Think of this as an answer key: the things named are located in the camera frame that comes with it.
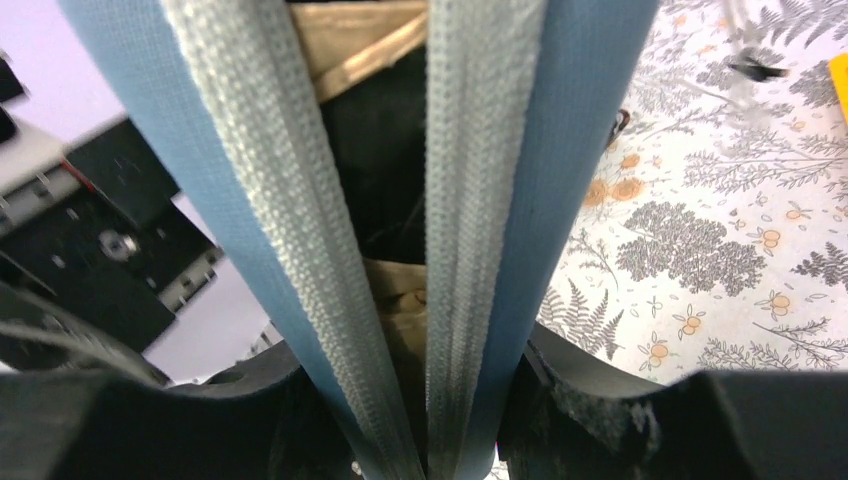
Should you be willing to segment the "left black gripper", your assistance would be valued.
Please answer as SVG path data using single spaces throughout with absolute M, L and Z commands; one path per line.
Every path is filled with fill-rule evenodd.
M 1 115 L 1 279 L 135 352 L 216 275 L 222 250 L 128 118 L 65 146 Z

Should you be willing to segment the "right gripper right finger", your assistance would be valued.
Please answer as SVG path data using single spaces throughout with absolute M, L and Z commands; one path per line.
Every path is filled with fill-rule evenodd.
M 700 371 L 662 386 L 536 326 L 498 435 L 513 479 L 843 479 L 843 372 Z

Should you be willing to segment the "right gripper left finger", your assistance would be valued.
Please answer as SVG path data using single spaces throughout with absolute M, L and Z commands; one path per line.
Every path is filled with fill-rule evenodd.
M 350 479 L 352 460 L 282 342 L 165 390 L 104 372 L 1 378 L 5 479 Z

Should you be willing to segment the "beige umbrella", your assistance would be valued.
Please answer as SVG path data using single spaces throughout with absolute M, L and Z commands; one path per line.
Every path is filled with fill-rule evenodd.
M 428 5 L 290 5 L 412 422 L 424 423 Z

